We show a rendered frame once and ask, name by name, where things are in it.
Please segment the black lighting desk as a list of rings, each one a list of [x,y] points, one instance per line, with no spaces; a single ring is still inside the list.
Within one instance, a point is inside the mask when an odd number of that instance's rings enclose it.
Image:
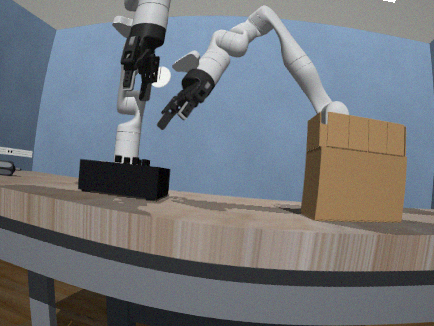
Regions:
[[[130,164],[129,157],[122,163],[122,156],[115,155],[115,162],[80,159],[78,189],[150,201],[168,195],[170,169],[150,166],[150,160],[138,157]]]

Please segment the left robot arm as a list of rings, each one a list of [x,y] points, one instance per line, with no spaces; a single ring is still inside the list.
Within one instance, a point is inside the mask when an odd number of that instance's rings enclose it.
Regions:
[[[261,6],[246,22],[233,27],[230,31],[214,32],[201,59],[197,51],[191,51],[178,59],[172,68],[177,72],[186,73],[191,69],[201,69],[213,78],[216,86],[230,64],[230,56],[244,56],[248,43],[252,42],[256,35],[260,37],[274,29],[280,40],[283,63],[310,100],[316,113],[321,111],[321,123],[327,124],[328,112],[349,115],[347,107],[342,102],[331,101],[314,64],[271,8]]]

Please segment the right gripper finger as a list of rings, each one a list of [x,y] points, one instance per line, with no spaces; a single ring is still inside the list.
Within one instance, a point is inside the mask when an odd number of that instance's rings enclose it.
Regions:
[[[138,70],[139,74],[141,75],[141,80],[142,80],[140,95],[139,95],[140,101],[149,101],[150,100],[152,83],[156,83],[157,78],[158,78],[159,61],[160,61],[160,57],[155,56],[155,53],[151,53],[151,55],[150,55],[151,66],[148,68],[148,70]],[[145,74],[146,74],[146,77],[145,77]],[[150,78],[149,78],[149,75],[150,75]]]
[[[124,78],[122,84],[123,91],[132,91],[134,89],[134,83],[136,78],[137,68],[145,62],[147,57],[151,55],[151,49],[146,49],[143,55],[139,58],[136,58],[137,51],[140,46],[140,36],[127,37],[123,54],[121,57],[121,65],[124,65]],[[127,57],[127,55],[130,54]],[[134,63],[135,62],[135,63]]]

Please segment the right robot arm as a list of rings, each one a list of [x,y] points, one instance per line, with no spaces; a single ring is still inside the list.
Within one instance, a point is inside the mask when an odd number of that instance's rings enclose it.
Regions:
[[[134,18],[116,16],[112,25],[125,38],[129,37],[131,27],[139,23],[153,23],[167,29],[170,3],[171,0],[124,0],[126,10],[136,11]],[[132,164],[132,158],[139,156],[142,119],[146,101],[139,100],[139,90],[122,90],[124,73],[124,65],[121,65],[117,111],[120,114],[135,115],[135,117],[117,127],[113,162],[115,162],[115,155],[122,155],[122,163],[124,157],[130,157],[130,164]]]

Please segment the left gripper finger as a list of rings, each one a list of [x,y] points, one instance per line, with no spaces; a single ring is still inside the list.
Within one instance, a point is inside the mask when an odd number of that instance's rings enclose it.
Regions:
[[[176,104],[176,100],[178,100],[182,95],[184,94],[184,91],[181,90],[177,96],[173,96],[173,98],[171,99],[171,101],[167,104],[167,106],[162,110],[162,117],[159,119],[159,121],[157,122],[157,126],[161,129],[164,130],[166,128],[166,126],[168,125],[168,123],[171,121],[171,119],[178,113],[178,111],[180,110],[178,107],[178,105]],[[169,110],[171,110],[171,113],[169,112]],[[174,112],[175,111],[175,112]],[[174,112],[174,113],[173,113]],[[173,113],[173,114],[172,114]]]
[[[188,118],[188,116],[190,115],[190,113],[192,112],[192,110],[198,106],[198,103],[204,102],[207,95],[211,91],[212,87],[213,86],[206,79],[204,79],[201,82],[201,84],[199,85],[199,87],[197,88],[197,90],[195,91],[195,93],[193,95],[191,94],[191,88],[187,87],[185,89],[185,96],[186,96],[188,102],[186,101],[184,103],[184,105],[181,107],[181,109],[179,110],[177,115],[182,120],[186,120]],[[202,94],[202,97],[199,95],[199,92]]]

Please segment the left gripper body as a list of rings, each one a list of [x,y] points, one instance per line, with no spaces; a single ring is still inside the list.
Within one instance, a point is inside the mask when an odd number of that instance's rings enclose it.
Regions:
[[[181,82],[183,91],[186,87],[189,87],[189,88],[191,88],[191,93],[194,94],[204,79],[206,79],[213,86],[211,89],[211,91],[212,91],[215,87],[215,82],[214,82],[213,78],[207,72],[205,72],[201,69],[189,70]],[[209,92],[209,94],[211,93],[211,91]],[[209,94],[207,95],[207,97],[209,96]],[[187,98],[186,98],[185,92],[184,92],[184,94],[177,100],[177,105],[182,107],[186,101],[187,101]]]

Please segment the brown cardboard box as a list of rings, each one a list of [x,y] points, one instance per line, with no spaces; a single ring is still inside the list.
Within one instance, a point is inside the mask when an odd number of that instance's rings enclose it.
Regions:
[[[403,124],[328,112],[327,126],[319,112],[308,120],[300,214],[315,221],[401,223],[406,169]]]

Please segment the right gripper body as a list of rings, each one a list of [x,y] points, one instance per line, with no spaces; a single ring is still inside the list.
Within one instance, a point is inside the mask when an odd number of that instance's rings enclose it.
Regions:
[[[160,25],[153,23],[139,23],[131,27],[129,37],[140,36],[140,47],[136,58],[143,55],[146,49],[151,49],[151,53],[155,53],[155,49],[164,44],[166,29]],[[156,47],[156,48],[155,48]],[[150,56],[145,62],[138,67],[139,70],[148,70],[151,66]]]

